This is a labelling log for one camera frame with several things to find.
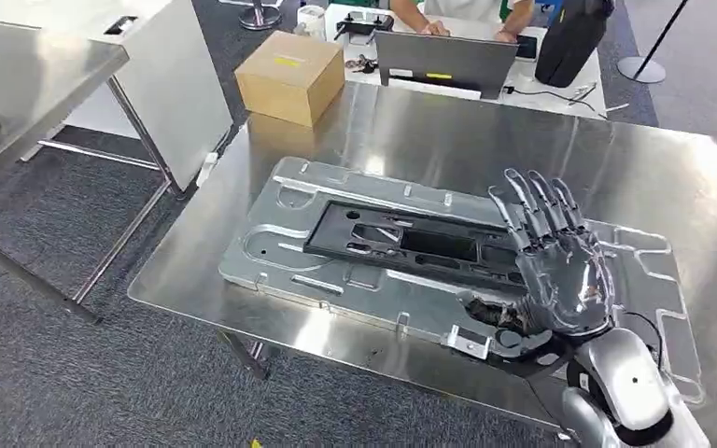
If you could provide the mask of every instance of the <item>gray carpet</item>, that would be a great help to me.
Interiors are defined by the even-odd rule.
[[[283,5],[283,28],[297,3]],[[240,30],[241,7],[194,5],[235,122],[243,122],[232,70],[269,32]],[[600,47],[607,103],[632,104],[614,119],[655,125],[646,88],[610,73],[617,54],[631,49],[621,5]],[[59,138],[123,154],[140,150],[135,141],[75,128]],[[160,182],[140,168],[44,149],[0,179],[0,247],[73,293]],[[87,304],[105,318],[99,326],[83,324],[0,270],[0,445],[223,445],[254,438],[558,445],[554,434],[487,409],[291,351],[269,360],[268,380],[255,380],[212,328],[129,300],[130,280],[184,205],[164,198],[93,290]]]

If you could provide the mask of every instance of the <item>person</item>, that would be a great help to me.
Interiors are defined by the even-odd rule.
[[[499,24],[502,2],[503,0],[427,0],[425,14]],[[512,5],[513,11],[507,16],[494,38],[500,42],[515,43],[518,34],[531,21],[534,0],[507,0],[505,3]],[[391,0],[390,5],[397,17],[417,33],[450,35],[441,21],[429,21],[416,7],[414,0]]]

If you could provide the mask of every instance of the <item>robot finger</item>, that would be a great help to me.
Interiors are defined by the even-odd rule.
[[[490,199],[499,209],[501,219],[504,220],[504,225],[507,227],[507,232],[510,234],[510,237],[513,238],[513,241],[515,242],[518,251],[530,251],[532,248],[532,243],[531,240],[529,240],[527,231],[524,230],[523,226],[517,223],[519,221],[513,221],[513,218],[510,216],[510,211],[507,210],[507,204],[505,204],[499,196],[494,194],[493,187],[489,187],[487,189],[487,194],[488,196],[490,196]]]
[[[562,212],[565,214],[568,227],[574,231],[584,229],[586,225],[583,222],[581,209],[579,209],[579,205],[573,199],[573,194],[570,192],[568,186],[558,177],[551,180],[551,185],[554,187],[556,196],[559,198],[559,204],[562,207]]]
[[[529,234],[532,239],[540,240],[548,233],[548,230],[545,229],[543,212],[537,205],[534,196],[532,196],[527,180],[513,168],[504,170],[504,177],[513,186],[521,206],[524,207],[524,217],[528,224],[527,230]]]
[[[565,220],[565,215],[562,214],[562,210],[559,208],[559,200],[554,196],[554,191],[551,189],[551,185],[545,178],[534,170],[529,170],[527,173],[529,180],[537,190],[538,197],[542,203],[542,208],[545,211],[545,219],[548,222],[548,227],[551,229],[552,234],[557,234],[568,227],[568,223]]]

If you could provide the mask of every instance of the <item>metal tabletop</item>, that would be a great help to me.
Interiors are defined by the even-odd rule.
[[[504,168],[537,169],[561,176],[587,217],[665,235],[707,392],[694,413],[717,443],[712,138],[347,83],[314,129],[252,115],[128,290],[137,301],[553,427],[561,390],[553,378],[536,383],[545,411],[524,380],[434,343],[224,281],[222,254],[284,156],[476,195],[502,185]]]
[[[119,45],[0,24],[0,169],[127,62]]]

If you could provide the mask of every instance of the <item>phone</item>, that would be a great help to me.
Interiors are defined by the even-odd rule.
[[[537,60],[537,37],[531,35],[518,36],[518,52],[515,58],[533,63]]]

